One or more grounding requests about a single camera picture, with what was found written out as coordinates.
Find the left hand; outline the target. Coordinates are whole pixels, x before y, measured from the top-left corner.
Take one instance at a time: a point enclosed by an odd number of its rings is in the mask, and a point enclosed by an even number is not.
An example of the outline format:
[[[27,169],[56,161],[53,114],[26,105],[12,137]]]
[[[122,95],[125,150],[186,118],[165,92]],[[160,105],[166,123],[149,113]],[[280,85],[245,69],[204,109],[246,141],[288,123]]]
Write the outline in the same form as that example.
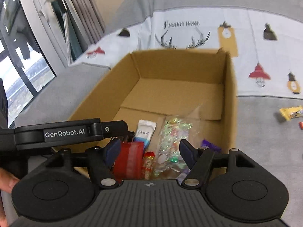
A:
[[[13,174],[4,170],[3,168],[1,168],[0,177],[1,177],[1,179],[0,179],[1,191],[11,194],[12,189],[19,182],[19,179],[16,178]],[[8,226],[8,223],[7,223],[7,219],[6,219],[6,214],[5,214],[3,203],[1,200],[1,227],[7,227],[7,226]]]

